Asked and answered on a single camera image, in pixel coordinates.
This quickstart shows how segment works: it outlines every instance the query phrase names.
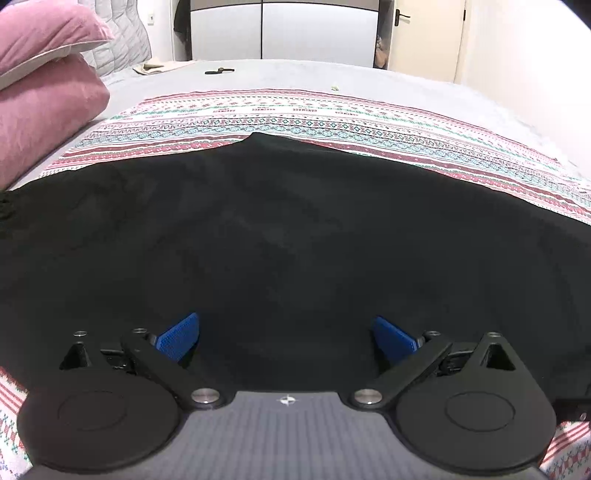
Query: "door handle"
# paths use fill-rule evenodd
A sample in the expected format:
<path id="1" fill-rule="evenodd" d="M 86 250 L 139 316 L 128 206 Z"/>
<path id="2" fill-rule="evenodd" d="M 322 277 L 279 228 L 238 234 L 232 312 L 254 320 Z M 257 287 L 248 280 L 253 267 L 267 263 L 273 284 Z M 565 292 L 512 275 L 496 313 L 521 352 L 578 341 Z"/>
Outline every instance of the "door handle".
<path id="1" fill-rule="evenodd" d="M 402 13 L 400 13 L 400 10 L 397 8 L 396 15 L 394 16 L 394 26 L 395 27 L 397 27 L 398 24 L 400 23 L 400 17 L 410 18 L 408 15 L 403 15 Z"/>

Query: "door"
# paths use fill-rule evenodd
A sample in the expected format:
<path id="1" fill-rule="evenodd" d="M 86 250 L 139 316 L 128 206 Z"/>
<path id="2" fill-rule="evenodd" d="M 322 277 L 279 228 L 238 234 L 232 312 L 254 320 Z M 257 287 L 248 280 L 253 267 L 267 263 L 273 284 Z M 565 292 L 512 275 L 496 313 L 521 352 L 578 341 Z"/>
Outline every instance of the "door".
<path id="1" fill-rule="evenodd" d="M 348 3 L 375 9 L 264 1 L 262 57 L 373 66 L 379 2 Z"/>
<path id="2" fill-rule="evenodd" d="M 193 60 L 261 58 L 261 4 L 191 12 Z"/>
<path id="3" fill-rule="evenodd" d="M 392 26 L 388 70 L 453 82 L 465 0 L 395 0 L 395 16 L 397 9 L 400 18 L 398 26 Z"/>

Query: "pillowcase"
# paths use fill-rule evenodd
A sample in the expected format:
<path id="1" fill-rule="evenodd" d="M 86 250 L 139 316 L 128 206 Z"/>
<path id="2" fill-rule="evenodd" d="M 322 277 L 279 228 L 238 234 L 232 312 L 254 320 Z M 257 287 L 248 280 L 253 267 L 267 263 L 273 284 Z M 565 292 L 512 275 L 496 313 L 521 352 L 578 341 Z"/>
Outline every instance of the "pillowcase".
<path id="1" fill-rule="evenodd" d="M 113 39 L 88 7 L 64 0 L 29 0 L 0 12 L 0 90 L 48 61 L 92 50 Z"/>
<path id="2" fill-rule="evenodd" d="M 101 113 L 109 96 L 80 54 L 0 91 L 0 191 Z"/>

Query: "metal screw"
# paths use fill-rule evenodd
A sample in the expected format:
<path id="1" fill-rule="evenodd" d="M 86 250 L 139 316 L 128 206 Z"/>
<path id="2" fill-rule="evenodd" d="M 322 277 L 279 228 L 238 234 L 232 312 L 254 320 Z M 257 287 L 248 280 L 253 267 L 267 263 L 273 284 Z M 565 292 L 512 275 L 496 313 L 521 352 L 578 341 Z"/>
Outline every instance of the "metal screw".
<path id="1" fill-rule="evenodd" d="M 191 393 L 191 398 L 195 403 L 208 405 L 220 399 L 220 392 L 212 388 L 199 388 Z"/>
<path id="2" fill-rule="evenodd" d="M 357 390 L 353 396 L 355 401 L 361 405 L 374 405 L 382 401 L 382 394 L 373 388 L 362 388 Z"/>

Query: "patterned blanket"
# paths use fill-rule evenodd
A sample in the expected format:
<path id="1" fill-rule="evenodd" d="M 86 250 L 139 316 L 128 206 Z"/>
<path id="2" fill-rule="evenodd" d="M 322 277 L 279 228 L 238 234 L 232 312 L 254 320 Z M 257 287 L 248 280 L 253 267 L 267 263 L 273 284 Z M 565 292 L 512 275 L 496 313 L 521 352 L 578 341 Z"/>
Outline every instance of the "patterned blanket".
<path id="1" fill-rule="evenodd" d="M 101 123 L 41 176 L 104 161 L 219 147 L 255 131 L 428 168 L 591 223 L 591 184 L 555 158 L 437 113 L 301 90 L 148 99 Z M 17 478 L 30 466 L 16 430 L 25 396 L 0 369 L 0 480 Z M 541 469 L 551 480 L 579 480 L 591 474 L 590 457 L 589 424 L 564 423 Z"/>

